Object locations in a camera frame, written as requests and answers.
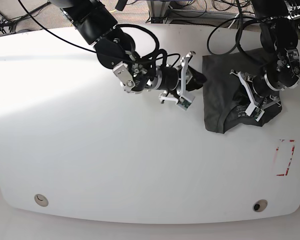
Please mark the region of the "red tape rectangle marking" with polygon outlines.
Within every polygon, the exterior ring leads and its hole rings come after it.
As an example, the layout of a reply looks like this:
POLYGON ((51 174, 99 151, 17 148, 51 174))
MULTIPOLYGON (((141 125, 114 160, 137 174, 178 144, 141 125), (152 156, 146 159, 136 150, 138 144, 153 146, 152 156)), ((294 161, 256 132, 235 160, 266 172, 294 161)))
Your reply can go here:
POLYGON ((280 139, 278 146, 275 150, 273 172, 278 177, 284 177, 288 175, 294 151, 296 147, 296 141, 294 139, 280 139))

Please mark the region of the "black tripod stand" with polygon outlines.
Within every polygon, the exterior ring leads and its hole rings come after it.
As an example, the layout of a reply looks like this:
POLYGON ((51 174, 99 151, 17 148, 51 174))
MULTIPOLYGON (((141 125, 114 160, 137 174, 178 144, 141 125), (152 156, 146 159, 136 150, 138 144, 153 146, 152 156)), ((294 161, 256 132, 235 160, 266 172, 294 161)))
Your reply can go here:
MULTIPOLYGON (((44 4, 36 7, 35 9, 30 10, 29 13, 31 14, 32 17, 36 17, 44 8, 46 8, 49 5, 51 5, 51 3, 47 1, 44 4)), ((0 32, 3 35, 15 34, 18 23, 30 18, 31 17, 29 16, 29 14, 26 13, 25 15, 8 19, 0 12, 0 32)))

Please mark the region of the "aluminium frame post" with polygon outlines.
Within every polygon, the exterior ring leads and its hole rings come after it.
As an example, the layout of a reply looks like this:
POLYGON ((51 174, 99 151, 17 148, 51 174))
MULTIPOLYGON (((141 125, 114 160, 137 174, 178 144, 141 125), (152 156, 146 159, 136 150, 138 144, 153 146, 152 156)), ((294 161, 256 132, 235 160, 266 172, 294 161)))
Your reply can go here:
POLYGON ((146 0, 152 24, 162 24, 171 3, 170 0, 146 0))

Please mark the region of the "dark grey T-shirt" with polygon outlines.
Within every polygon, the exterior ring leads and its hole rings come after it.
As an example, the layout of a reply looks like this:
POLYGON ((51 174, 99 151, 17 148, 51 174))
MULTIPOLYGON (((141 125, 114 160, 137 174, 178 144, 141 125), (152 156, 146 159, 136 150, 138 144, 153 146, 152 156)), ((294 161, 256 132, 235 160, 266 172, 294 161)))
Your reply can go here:
POLYGON ((262 127, 283 109, 275 103, 265 109, 259 121, 248 116, 245 113, 250 104, 247 91, 239 78, 230 74, 232 70, 253 76, 259 73, 259 67, 239 52, 224 57, 202 57, 202 73, 207 79, 202 88, 204 124, 207 131, 224 134, 239 124, 262 127))

